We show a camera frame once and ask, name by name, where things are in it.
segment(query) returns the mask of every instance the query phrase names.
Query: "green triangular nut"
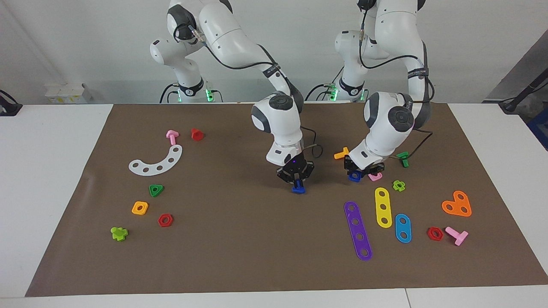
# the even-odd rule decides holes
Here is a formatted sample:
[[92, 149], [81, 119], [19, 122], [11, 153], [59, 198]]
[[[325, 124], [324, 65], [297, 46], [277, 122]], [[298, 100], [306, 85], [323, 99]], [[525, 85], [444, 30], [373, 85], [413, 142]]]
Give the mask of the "green triangular nut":
[[149, 186], [149, 193], [152, 197], [157, 197], [163, 190], [164, 190], [163, 185], [153, 184]]

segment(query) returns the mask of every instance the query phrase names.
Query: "pink nut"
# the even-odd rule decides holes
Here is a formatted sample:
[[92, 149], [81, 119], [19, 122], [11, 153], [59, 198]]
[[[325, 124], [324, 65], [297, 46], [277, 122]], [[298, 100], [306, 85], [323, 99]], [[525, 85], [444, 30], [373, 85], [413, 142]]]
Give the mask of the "pink nut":
[[373, 175], [373, 174], [370, 173], [370, 174], [368, 174], [367, 176], [368, 176], [369, 179], [370, 179], [371, 181], [373, 181], [373, 182], [374, 182], [374, 181], [378, 181], [378, 180], [380, 180], [380, 179], [383, 178], [383, 174], [380, 173], [380, 172], [377, 173], [376, 175]]
[[175, 145], [175, 138], [179, 136], [179, 133], [174, 130], [168, 130], [168, 132], [165, 134], [166, 138], [169, 138], [169, 142], [171, 145]]
[[446, 227], [446, 232], [455, 238], [455, 245], [457, 246], [460, 246], [464, 242], [464, 239], [468, 236], [468, 232], [463, 231], [462, 233], [458, 233], [451, 227]]

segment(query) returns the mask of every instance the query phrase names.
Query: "yellow strip with holes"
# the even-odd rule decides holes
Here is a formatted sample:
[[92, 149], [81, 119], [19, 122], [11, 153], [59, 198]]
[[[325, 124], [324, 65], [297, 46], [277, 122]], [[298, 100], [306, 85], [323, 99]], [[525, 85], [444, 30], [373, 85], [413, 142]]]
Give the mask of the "yellow strip with holes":
[[379, 187], [375, 190], [375, 209], [377, 224], [383, 228], [390, 228], [392, 226], [392, 210], [390, 209], [390, 195], [385, 188]]

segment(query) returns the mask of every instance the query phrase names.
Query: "purple strip with holes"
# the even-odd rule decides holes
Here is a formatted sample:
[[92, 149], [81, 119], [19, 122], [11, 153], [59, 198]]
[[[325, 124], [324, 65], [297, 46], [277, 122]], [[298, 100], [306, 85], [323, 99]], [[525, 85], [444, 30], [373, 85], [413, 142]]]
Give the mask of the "purple strip with holes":
[[362, 261], [370, 260], [373, 257], [369, 239], [367, 238], [366, 227], [363, 225], [362, 216], [359, 214], [359, 207], [355, 202], [348, 201], [344, 204], [344, 212], [356, 255]]

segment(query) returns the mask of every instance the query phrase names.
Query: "black stand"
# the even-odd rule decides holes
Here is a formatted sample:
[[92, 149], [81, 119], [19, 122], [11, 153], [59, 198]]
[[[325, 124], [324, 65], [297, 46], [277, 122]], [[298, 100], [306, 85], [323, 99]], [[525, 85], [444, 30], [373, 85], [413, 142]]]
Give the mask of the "black stand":
[[5, 112], [0, 109], [0, 117], [13, 117], [23, 107], [21, 104], [10, 104], [0, 95], [0, 106], [5, 109]]
[[533, 80], [533, 82], [529, 84], [523, 91], [521, 91], [521, 93], [519, 93], [512, 101], [500, 102], [500, 108], [504, 111], [505, 114], [511, 115], [516, 110], [517, 105], [519, 105], [527, 95], [535, 91], [535, 89], [537, 89], [539, 85], [546, 79], [548, 79], [548, 69], [545, 69], [544, 72], [540, 73], [540, 75], [535, 78], [535, 80]]

